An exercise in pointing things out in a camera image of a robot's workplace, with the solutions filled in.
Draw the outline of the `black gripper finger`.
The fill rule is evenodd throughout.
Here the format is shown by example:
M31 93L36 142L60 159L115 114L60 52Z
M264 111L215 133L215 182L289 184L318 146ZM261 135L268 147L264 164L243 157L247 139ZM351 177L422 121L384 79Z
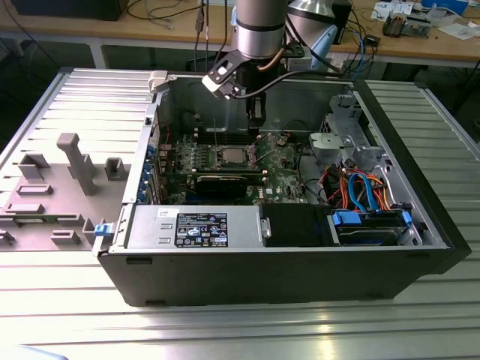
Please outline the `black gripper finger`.
M266 96L256 95L246 100L247 126L258 130L266 121Z

